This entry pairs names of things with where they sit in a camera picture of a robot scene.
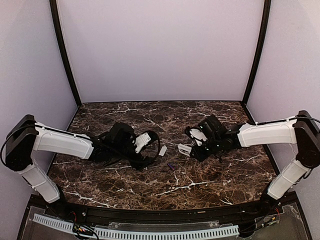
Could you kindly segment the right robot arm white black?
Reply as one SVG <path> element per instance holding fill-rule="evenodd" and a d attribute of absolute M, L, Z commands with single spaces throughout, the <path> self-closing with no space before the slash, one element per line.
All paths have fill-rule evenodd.
<path fill-rule="evenodd" d="M 200 162 L 209 156 L 256 145 L 295 144 L 298 153 L 269 184 L 266 195 L 279 200 L 307 173 L 320 165 L 320 129 L 305 110 L 297 115 L 269 122 L 241 123 L 226 128 L 214 115 L 196 127 L 187 127 L 186 135 L 195 141 L 186 155 Z"/>

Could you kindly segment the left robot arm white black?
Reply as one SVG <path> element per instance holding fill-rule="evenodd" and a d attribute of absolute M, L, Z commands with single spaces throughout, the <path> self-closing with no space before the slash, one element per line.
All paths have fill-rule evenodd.
<path fill-rule="evenodd" d="M 141 170 L 155 161 L 154 157 L 142 155 L 154 142 L 160 142 L 154 131 L 136 135 L 134 129 L 123 122 L 116 122 L 100 135 L 89 136 L 46 126 L 27 114 L 6 136 L 0 161 L 22 176 L 48 204 L 53 204 L 61 202 L 64 194 L 32 158 L 34 151 L 74 156 L 105 166 L 127 160 L 131 167 Z"/>

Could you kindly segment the white battery cover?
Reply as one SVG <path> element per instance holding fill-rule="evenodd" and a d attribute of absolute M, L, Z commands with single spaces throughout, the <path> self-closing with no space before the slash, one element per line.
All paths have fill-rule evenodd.
<path fill-rule="evenodd" d="M 162 146 L 158 155 L 163 157 L 165 155 L 165 153 L 167 152 L 167 150 L 168 150 L 167 146 L 165 146 L 165 145 Z"/>

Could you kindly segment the white remote control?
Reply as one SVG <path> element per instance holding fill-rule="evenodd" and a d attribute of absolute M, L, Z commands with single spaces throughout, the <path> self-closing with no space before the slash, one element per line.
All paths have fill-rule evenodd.
<path fill-rule="evenodd" d="M 178 148 L 179 153 L 190 157 L 192 147 L 180 143 L 177 145 L 177 148 Z"/>

